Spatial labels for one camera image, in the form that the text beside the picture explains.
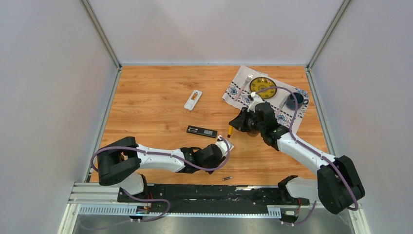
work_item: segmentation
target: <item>yellow plate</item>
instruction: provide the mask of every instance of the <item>yellow plate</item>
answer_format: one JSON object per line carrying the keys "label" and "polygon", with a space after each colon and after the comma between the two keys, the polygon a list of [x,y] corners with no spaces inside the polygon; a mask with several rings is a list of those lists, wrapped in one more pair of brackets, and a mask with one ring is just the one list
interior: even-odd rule
{"label": "yellow plate", "polygon": [[[258,77],[258,78],[253,79],[250,82],[249,89],[251,90],[251,92],[258,92],[262,89],[272,87],[272,86],[276,86],[276,85],[275,85],[275,82],[272,81],[270,78]],[[277,92],[277,89],[269,89],[262,93],[259,93],[258,95],[263,99],[267,99],[267,98],[272,98],[276,92]]]}

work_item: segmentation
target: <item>white wall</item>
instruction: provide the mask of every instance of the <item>white wall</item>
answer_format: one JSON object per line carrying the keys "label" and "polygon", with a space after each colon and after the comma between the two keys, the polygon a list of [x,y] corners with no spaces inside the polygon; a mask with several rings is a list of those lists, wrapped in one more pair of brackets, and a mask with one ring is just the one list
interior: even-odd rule
{"label": "white wall", "polygon": [[374,234],[412,233],[413,1],[356,0],[314,69],[338,153]]}
{"label": "white wall", "polygon": [[122,63],[306,64],[342,0],[90,0]]}
{"label": "white wall", "polygon": [[0,2],[0,232],[56,233],[115,68],[77,0]]}

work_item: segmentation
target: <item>pink fork handle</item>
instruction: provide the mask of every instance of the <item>pink fork handle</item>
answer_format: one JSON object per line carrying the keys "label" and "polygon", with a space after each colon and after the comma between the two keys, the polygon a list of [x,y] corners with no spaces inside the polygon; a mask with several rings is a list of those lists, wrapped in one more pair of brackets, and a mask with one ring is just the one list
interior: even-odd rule
{"label": "pink fork handle", "polygon": [[243,93],[245,86],[246,86],[246,83],[244,83],[241,89],[238,91],[237,95],[234,97],[234,101],[238,100],[238,97],[241,95],[241,93]]}

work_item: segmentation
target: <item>white placemat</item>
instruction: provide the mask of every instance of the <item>white placemat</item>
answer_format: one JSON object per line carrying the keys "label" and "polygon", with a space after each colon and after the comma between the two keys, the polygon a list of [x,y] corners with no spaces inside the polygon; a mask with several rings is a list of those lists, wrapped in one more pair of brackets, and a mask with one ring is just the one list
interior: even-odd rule
{"label": "white placemat", "polygon": [[[308,92],[302,89],[299,89],[297,87],[294,87],[292,85],[283,83],[279,80],[273,79],[268,76],[268,74],[264,74],[258,71],[255,71],[249,67],[246,66],[241,66],[235,75],[234,79],[232,82],[229,84],[227,87],[224,95],[222,96],[222,99],[228,103],[229,105],[236,107],[238,109],[242,109],[243,107],[248,107],[250,100],[248,99],[248,95],[251,94],[251,90],[249,89],[249,84],[245,87],[244,91],[242,94],[239,96],[237,101],[234,101],[235,96],[237,95],[238,91],[242,87],[242,85],[245,82],[246,77],[250,74],[254,73],[254,76],[252,79],[257,78],[257,77],[266,77],[275,82],[276,86],[281,86],[285,87],[292,92],[298,92],[304,96],[305,99],[309,99]],[[290,127],[290,122],[291,119],[293,118],[294,111],[290,110],[286,105],[284,105],[281,110],[279,110],[279,106],[281,103],[284,103],[286,100],[286,97],[290,95],[289,92],[286,90],[278,89],[275,95],[271,98],[265,99],[265,101],[269,102],[271,104],[271,107],[274,109],[275,113],[278,113],[276,118],[278,120],[279,124],[282,124],[286,127]],[[297,117],[296,120],[294,121],[293,125],[293,132],[297,133],[298,127],[301,124],[302,118],[304,117],[305,111],[307,110],[308,104],[307,105],[302,105],[301,108],[299,108],[297,112]]]}

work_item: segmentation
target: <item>wooden table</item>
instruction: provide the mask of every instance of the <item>wooden table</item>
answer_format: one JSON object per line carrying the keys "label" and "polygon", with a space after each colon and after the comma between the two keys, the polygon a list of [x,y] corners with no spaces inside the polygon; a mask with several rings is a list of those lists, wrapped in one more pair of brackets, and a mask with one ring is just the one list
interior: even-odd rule
{"label": "wooden table", "polygon": [[[303,67],[251,67],[270,77],[310,92]],[[228,122],[240,112],[221,97],[237,73],[238,66],[130,66],[124,67],[114,96],[101,147],[126,136],[151,148],[201,148],[216,140],[186,133],[188,125],[218,130],[226,137]],[[203,92],[193,111],[184,104],[194,89]],[[297,135],[326,151],[314,102],[305,113]],[[235,148],[228,163],[209,175],[164,170],[138,170],[148,183],[276,185],[290,175],[315,176],[292,157],[267,146],[260,136],[234,130]],[[222,178],[232,176],[231,180]],[[91,182],[98,182],[93,173]]]}

